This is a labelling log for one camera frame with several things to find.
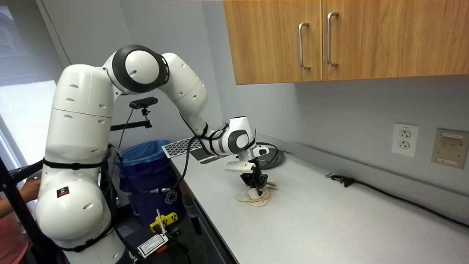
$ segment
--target cabinet handle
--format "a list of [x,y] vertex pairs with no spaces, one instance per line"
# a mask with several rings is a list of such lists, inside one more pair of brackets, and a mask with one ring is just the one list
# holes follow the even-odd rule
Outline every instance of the cabinet handle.
[[298,25],[298,37],[300,39],[300,66],[301,66],[301,69],[303,70],[309,70],[311,69],[311,67],[305,67],[303,65],[303,41],[302,41],[303,36],[301,34],[301,28],[303,26],[309,26],[309,23],[301,23]]
[[331,12],[327,14],[327,65],[337,67],[338,63],[331,62],[331,16],[339,16],[339,12]]

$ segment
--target wall plate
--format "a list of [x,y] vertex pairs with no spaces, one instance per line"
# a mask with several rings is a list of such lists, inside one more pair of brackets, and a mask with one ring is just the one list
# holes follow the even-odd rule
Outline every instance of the wall plate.
[[395,123],[391,152],[415,157],[417,137],[417,125]]
[[464,169],[469,147],[469,132],[437,129],[431,162]]

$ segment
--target countertop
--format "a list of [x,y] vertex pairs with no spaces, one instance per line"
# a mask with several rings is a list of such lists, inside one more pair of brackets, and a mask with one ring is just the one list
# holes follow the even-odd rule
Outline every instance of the countertop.
[[[467,264],[469,231],[286,154],[263,170],[279,189],[264,207],[236,200],[247,189],[226,172],[228,156],[200,164],[185,181],[240,264]],[[172,159],[180,173],[185,155]]]

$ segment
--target person's arm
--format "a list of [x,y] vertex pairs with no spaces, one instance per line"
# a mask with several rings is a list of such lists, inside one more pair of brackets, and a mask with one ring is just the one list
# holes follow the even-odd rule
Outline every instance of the person's arm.
[[[41,185],[41,180],[28,179],[23,185],[23,188],[20,190],[21,197],[24,202],[30,202],[38,198],[39,186]],[[11,214],[13,208],[8,200],[0,201],[0,219]]]

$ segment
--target cabinet door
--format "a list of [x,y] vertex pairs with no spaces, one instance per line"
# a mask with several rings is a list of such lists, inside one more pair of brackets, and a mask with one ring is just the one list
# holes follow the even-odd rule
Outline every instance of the cabinet door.
[[[224,0],[236,84],[322,79],[321,0]],[[300,67],[299,24],[303,64]]]
[[469,0],[324,0],[324,80],[469,74],[468,12]]

